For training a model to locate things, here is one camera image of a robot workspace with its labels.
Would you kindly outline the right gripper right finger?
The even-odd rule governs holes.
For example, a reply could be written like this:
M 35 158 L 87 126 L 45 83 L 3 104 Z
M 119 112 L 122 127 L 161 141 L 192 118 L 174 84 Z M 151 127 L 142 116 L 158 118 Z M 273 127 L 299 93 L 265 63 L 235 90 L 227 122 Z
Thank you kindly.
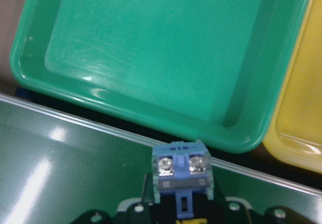
M 219 223 L 252 223 L 247 207 L 237 197 L 226 198 L 216 181 L 213 194 Z

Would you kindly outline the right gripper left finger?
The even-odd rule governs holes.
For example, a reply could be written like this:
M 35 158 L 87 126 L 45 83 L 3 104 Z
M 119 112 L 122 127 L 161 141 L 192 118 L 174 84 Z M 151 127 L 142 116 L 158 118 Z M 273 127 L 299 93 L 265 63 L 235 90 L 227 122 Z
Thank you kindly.
M 127 208 L 126 223 L 155 223 L 153 214 L 154 193 L 152 173 L 144 177 L 142 194 L 139 201 L 134 202 Z

